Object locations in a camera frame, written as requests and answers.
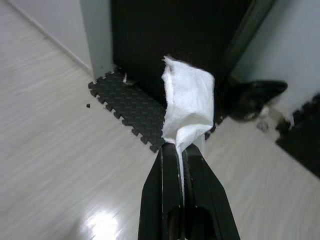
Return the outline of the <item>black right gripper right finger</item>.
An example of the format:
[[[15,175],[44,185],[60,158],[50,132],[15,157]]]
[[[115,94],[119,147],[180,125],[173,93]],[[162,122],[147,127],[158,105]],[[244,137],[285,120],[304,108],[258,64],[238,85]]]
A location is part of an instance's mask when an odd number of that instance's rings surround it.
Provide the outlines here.
[[[183,151],[183,173],[186,239],[239,240],[226,191],[194,144]]]

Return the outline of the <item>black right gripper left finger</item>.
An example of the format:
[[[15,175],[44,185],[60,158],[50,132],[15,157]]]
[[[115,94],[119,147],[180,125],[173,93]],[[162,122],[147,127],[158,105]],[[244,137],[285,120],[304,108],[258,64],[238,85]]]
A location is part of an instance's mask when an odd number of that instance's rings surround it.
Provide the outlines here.
[[[143,185],[139,240],[178,240],[182,236],[183,195],[179,158],[173,144],[159,149]]]

